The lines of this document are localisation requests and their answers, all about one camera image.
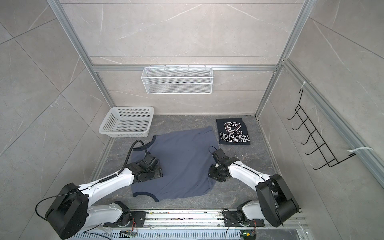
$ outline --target white wire mesh basket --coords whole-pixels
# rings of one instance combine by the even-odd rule
[[[99,133],[110,137],[147,137],[153,107],[114,107],[105,116]]]
[[[146,67],[141,75],[148,94],[212,93],[211,67]]]

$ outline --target white zip tie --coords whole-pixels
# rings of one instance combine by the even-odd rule
[[[301,86],[301,88],[303,88],[303,87],[304,87],[304,84],[306,84],[306,83],[310,83],[310,82],[306,82],[306,81],[304,81],[304,82],[303,82],[303,85]]]
[[[347,150],[347,151],[348,152],[354,152],[354,151],[360,150],[360,149],[370,149],[370,150],[373,150],[373,148],[371,148],[371,147],[358,147],[358,148],[350,149],[350,150]]]

